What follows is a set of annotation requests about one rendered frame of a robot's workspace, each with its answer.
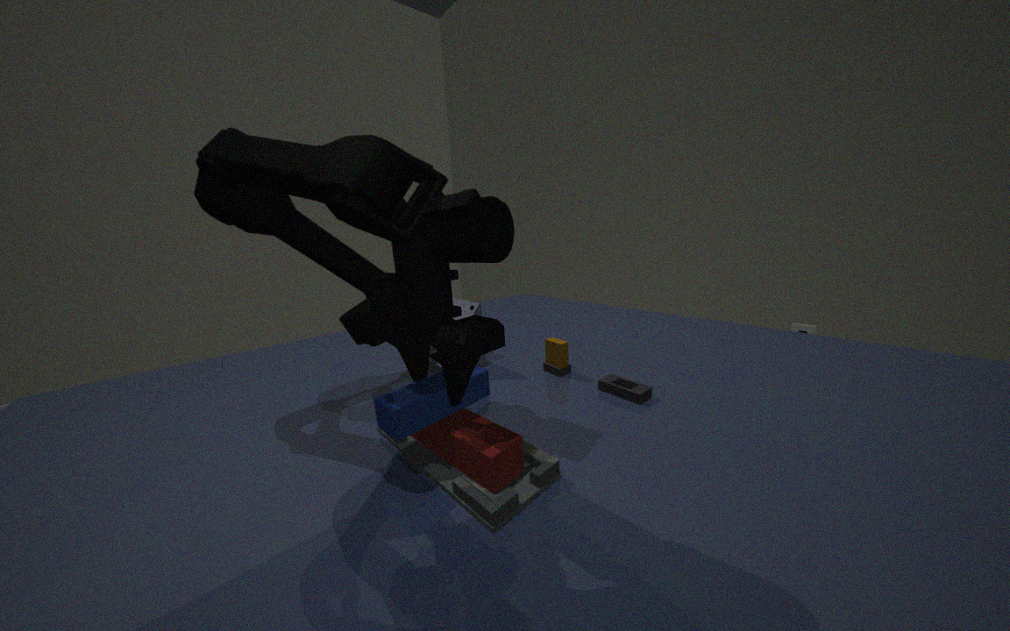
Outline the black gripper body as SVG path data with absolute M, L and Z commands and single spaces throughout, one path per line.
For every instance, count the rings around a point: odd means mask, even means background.
M 452 302 L 452 280 L 459 280 L 459 273 L 450 269 L 449 262 L 395 265 L 395 274 L 388 274 L 389 284 L 397 285 L 396 275 L 408 277 L 409 287 L 415 288 L 421 298 L 425 315 L 417 318 L 420 321 L 408 319 L 390 334 L 392 338 L 417 331 L 432 335 L 438 355 L 453 362 L 468 362 L 505 346 L 504 326 L 497 319 L 472 315 L 452 320 L 462 312 Z

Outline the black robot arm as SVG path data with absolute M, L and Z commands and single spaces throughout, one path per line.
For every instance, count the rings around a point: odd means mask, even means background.
M 444 195 L 446 176 L 375 135 L 324 146 L 220 131 L 199 152 L 194 196 L 212 218 L 274 236 L 365 293 L 339 320 L 358 346 L 380 346 L 425 316 L 408 277 L 388 274 L 295 210 L 291 196 L 320 202 L 342 221 L 392 244 L 394 264 L 502 262 L 514 221 L 500 197 Z M 403 196 L 418 182 L 408 202 Z

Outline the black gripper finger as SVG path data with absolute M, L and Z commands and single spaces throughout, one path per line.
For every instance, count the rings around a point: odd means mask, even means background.
M 413 382 L 425 379 L 426 374 L 428 374 L 431 336 L 417 331 L 413 334 L 397 338 L 389 337 L 388 339 L 388 343 L 395 346 L 398 349 L 398 354 L 403 357 L 403 362 L 408 367 Z
M 446 394 L 448 394 L 450 404 L 453 407 L 459 405 L 464 398 L 466 385 L 472 377 L 473 369 L 480 362 L 480 357 L 474 357 L 468 362 L 453 362 L 451 359 L 441 357 L 438 352 L 429 356 L 444 369 Z

